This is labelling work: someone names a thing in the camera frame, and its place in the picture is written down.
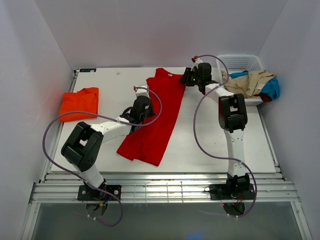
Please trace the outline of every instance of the white table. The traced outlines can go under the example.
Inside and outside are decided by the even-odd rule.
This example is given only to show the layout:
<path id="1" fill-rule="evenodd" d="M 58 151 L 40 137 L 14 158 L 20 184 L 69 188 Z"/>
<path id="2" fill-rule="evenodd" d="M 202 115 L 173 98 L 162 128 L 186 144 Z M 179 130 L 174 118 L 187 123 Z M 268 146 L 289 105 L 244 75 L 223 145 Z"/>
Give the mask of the white table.
<path id="1" fill-rule="evenodd" d="M 173 74 L 183 74 L 184 67 L 165 67 Z M 146 83 L 155 75 L 155 67 L 97 68 L 96 72 L 80 72 L 74 92 L 83 88 L 99 88 L 99 114 L 116 118 L 135 100 L 133 86 Z M 212 69 L 212 77 L 218 71 Z M 202 97 L 197 87 L 187 87 L 182 99 L 178 119 L 160 165 L 154 166 L 135 159 L 128 160 L 116 153 L 125 137 L 104 143 L 99 151 L 96 165 L 100 172 L 108 173 L 225 173 L 227 160 L 206 156 L 196 145 L 192 122 L 196 106 Z M 248 123 L 243 144 L 245 162 L 254 173 L 274 173 L 275 167 L 267 138 L 256 106 L 247 106 Z M 104 119 L 86 119 L 87 124 L 102 123 Z M 54 160 L 65 168 L 75 170 L 60 151 L 77 121 L 63 125 Z M 228 156 L 227 142 L 218 123 L 218 105 L 206 98 L 198 111 L 196 130 L 200 144 L 216 156 Z M 52 172 L 61 172 L 52 166 Z"/>

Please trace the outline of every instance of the white enclosure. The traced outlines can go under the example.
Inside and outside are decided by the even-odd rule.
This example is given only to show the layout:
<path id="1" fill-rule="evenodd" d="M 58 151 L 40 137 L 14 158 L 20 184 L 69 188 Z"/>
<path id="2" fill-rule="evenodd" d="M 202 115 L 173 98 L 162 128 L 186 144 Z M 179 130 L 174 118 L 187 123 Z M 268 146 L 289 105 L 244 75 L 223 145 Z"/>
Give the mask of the white enclosure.
<path id="1" fill-rule="evenodd" d="M 0 239 L 20 237 L 73 70 L 185 67 L 200 54 L 257 55 L 277 75 L 280 98 L 261 110 L 320 239 L 319 25 L 318 0 L 1 0 Z"/>

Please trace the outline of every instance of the glass panel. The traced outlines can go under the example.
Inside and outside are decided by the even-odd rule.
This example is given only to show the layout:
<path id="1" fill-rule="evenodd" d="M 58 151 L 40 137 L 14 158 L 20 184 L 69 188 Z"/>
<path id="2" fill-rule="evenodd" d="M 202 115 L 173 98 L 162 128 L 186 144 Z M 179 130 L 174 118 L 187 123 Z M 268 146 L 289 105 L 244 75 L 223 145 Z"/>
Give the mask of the glass panel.
<path id="1" fill-rule="evenodd" d="M 200 211 L 224 213 L 220 203 L 124 204 L 122 222 L 106 227 L 86 213 L 83 203 L 42 203 L 33 240 L 300 240 L 290 202 L 257 202 L 250 214 L 234 219 Z M 119 217 L 109 204 L 102 218 Z"/>

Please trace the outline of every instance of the blue clothing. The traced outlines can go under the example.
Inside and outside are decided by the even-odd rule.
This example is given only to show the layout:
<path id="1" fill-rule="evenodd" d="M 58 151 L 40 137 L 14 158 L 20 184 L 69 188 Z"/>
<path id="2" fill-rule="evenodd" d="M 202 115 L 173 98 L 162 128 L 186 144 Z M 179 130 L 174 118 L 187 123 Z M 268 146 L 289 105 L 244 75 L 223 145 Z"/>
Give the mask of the blue clothing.
<path id="1" fill-rule="evenodd" d="M 248 72 L 248 71 L 245 71 L 245 72 L 235 72 L 235 73 L 229 74 L 229 76 L 231 77 L 231 79 L 235 79 L 235 78 L 242 77 L 242 76 L 247 76 L 247 75 L 249 75 L 249 72 Z"/>
<path id="2" fill-rule="evenodd" d="M 268 96 L 273 100 L 276 100 L 280 95 L 280 88 L 278 80 L 276 77 L 269 80 L 261 90 L 261 93 L 268 94 Z"/>
<path id="3" fill-rule="evenodd" d="M 249 72 L 247 71 L 235 72 L 235 73 L 231 73 L 230 77 L 232 79 L 235 79 L 235 78 L 247 76 L 247 75 L 249 75 Z M 269 80 L 262 88 L 261 93 L 267 94 L 272 100 L 276 100 L 280 95 L 280 88 L 279 88 L 277 78 L 274 77 L 271 80 Z"/>

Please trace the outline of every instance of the laundry basket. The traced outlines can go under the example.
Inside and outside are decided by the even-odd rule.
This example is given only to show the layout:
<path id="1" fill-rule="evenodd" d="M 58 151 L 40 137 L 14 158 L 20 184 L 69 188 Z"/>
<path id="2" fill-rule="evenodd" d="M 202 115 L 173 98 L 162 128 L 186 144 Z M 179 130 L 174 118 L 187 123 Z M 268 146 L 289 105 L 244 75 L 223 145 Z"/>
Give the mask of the laundry basket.
<path id="1" fill-rule="evenodd" d="M 218 58 L 220 58 L 224 62 L 230 74 L 239 73 L 243 71 L 256 71 L 264 69 L 260 61 L 260 58 L 255 55 L 226 54 L 219 55 Z M 220 61 L 216 60 L 216 65 L 218 67 L 219 72 L 221 70 L 225 71 L 225 67 L 222 65 Z M 222 76 L 219 76 L 220 83 L 222 83 Z M 256 106 L 261 103 L 263 103 L 263 101 L 260 98 L 245 99 L 246 106 Z"/>

